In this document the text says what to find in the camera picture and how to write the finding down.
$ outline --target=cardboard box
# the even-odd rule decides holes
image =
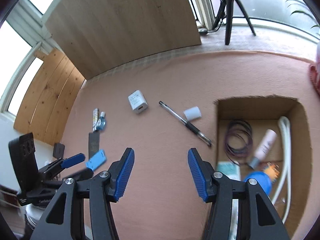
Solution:
[[[292,237],[300,219],[303,215],[309,186],[311,182],[312,168],[312,149],[309,134],[308,120],[304,107],[295,98],[279,96],[270,97],[246,97],[246,98],[226,98],[216,102],[217,105],[217,162],[227,161],[228,157],[224,152],[224,137],[227,125],[232,119],[244,119],[252,127],[253,147],[247,162],[251,160],[255,149],[262,140],[267,129],[272,129],[277,133],[277,139],[267,155],[265,162],[272,162],[279,166],[282,172],[283,150],[281,134],[277,125],[281,116],[286,116],[291,123],[291,144],[292,144],[292,197],[288,218],[285,226],[289,236]],[[244,165],[240,168],[241,178],[253,171],[249,166]],[[270,198],[277,187],[273,184]],[[286,184],[275,205],[280,217],[283,216],[285,204],[281,199],[286,197]]]

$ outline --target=wooden board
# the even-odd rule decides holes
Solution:
[[[60,142],[71,108],[84,82],[84,77],[74,68],[54,106],[44,136],[44,142],[54,145]]]
[[[36,50],[33,54],[33,56],[39,58],[40,60],[44,61],[44,59],[47,57],[47,54],[43,53],[40,50]]]
[[[53,108],[74,67],[65,56],[44,87],[29,127],[35,139],[43,141]]]
[[[28,133],[42,91],[64,56],[61,51],[53,49],[45,58],[22,100],[13,125],[14,129],[21,133]]]
[[[53,4],[45,26],[86,79],[137,58],[201,44],[188,0]]]

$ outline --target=tripod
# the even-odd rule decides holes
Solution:
[[[254,28],[251,24],[251,21],[249,19],[249,16],[247,14],[247,12],[244,9],[243,4],[241,3],[240,0],[221,0],[221,4],[217,13],[217,17],[214,20],[213,23],[213,29],[215,29],[220,20],[222,21],[224,19],[224,9],[227,6],[227,25],[226,25],[226,38],[225,38],[225,44],[229,45],[230,43],[230,37],[231,37],[231,28],[232,28],[232,18],[233,18],[233,1],[236,1],[236,3],[238,4],[240,10],[242,11],[245,19],[247,20],[249,27],[253,33],[254,36],[256,36],[256,33],[254,31]]]

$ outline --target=coiled cable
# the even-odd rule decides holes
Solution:
[[[241,148],[234,148],[229,144],[231,137],[237,137],[243,141],[244,146]],[[229,158],[236,165],[245,165],[247,162],[238,163],[233,158],[247,158],[252,150],[252,128],[251,125],[243,119],[232,120],[228,127],[224,138],[224,151]]]

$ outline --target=white wall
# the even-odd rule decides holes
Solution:
[[[0,113],[0,184],[15,190],[20,187],[12,167],[8,143],[21,135],[13,129],[13,121]],[[42,168],[45,161],[52,159],[53,146],[38,140],[35,140],[35,146],[38,168]]]

